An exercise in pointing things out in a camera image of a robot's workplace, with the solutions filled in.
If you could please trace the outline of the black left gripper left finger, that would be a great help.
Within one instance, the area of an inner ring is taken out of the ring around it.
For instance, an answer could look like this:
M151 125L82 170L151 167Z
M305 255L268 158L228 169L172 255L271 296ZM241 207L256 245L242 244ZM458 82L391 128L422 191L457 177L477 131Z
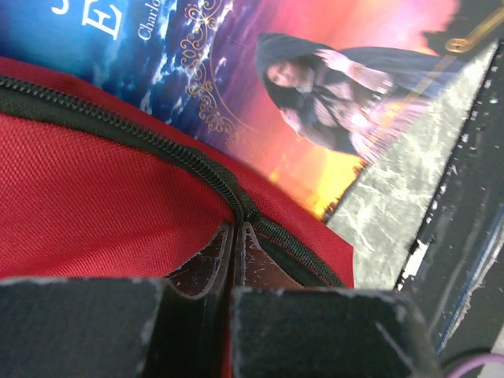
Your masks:
M234 234L163 277L4 279L2 376L219 376Z

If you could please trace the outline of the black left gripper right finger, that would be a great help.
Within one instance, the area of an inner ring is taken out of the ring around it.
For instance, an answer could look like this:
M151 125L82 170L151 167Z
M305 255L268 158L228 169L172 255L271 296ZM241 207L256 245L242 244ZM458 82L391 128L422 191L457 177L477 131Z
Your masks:
M412 300L397 291L303 287L238 233L230 303L234 377L439 377Z

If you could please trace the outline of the red backpack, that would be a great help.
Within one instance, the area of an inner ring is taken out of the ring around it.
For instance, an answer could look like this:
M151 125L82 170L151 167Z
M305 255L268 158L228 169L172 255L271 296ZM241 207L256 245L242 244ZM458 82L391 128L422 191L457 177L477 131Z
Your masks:
M256 172L74 76L1 60L1 282L163 277L250 224L303 287L354 286L350 244Z

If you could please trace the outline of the blue Jane Eyre book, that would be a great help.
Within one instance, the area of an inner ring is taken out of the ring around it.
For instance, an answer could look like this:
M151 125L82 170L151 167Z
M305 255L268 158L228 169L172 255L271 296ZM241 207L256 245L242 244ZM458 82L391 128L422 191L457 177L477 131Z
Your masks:
M503 35L500 1L4 1L3 57L76 76L320 216Z

